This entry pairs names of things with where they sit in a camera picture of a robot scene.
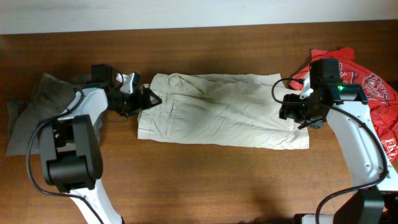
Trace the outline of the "beige khaki shorts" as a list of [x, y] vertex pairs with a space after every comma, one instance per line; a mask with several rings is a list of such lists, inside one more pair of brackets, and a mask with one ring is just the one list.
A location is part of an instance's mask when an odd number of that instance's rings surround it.
[[139, 139], [265, 149], [308, 149], [306, 128], [279, 118], [275, 102], [292, 91], [272, 75], [170, 75], [149, 84], [162, 103], [140, 112]]

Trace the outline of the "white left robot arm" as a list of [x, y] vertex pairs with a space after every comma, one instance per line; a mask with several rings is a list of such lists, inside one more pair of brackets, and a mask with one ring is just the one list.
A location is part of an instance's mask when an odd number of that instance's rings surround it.
[[103, 158], [95, 123], [107, 109], [128, 118], [161, 103], [144, 86], [123, 92], [97, 83], [78, 90], [66, 110], [37, 131], [43, 177], [57, 188], [54, 196], [70, 198], [87, 223], [124, 223], [102, 183]]

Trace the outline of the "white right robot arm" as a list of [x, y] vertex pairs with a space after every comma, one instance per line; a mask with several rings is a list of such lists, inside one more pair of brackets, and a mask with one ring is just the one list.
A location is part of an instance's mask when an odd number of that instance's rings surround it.
[[285, 95], [279, 116], [301, 128], [333, 130], [352, 186], [326, 196], [315, 213], [296, 214], [294, 223], [397, 223], [397, 172], [373, 128], [360, 85], [323, 84], [300, 95]]

